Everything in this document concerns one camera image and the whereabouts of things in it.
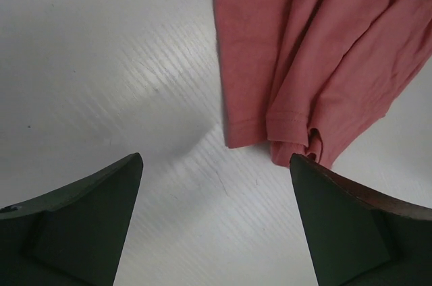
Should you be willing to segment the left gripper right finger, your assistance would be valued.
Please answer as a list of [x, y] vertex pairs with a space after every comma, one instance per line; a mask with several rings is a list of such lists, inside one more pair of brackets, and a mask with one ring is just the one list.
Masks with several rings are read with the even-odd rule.
[[430, 285], [431, 209], [301, 154], [290, 174], [319, 285]]

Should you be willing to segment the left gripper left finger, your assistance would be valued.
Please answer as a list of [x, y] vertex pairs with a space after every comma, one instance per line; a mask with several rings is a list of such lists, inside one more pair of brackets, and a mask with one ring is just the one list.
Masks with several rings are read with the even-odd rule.
[[1, 209], [2, 285], [112, 285], [142, 178], [130, 154]]

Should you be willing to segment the pink t shirt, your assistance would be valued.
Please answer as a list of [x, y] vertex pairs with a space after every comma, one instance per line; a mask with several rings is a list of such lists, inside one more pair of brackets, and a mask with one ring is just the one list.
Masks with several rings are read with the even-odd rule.
[[225, 143], [330, 167], [431, 57], [431, 0], [213, 0]]

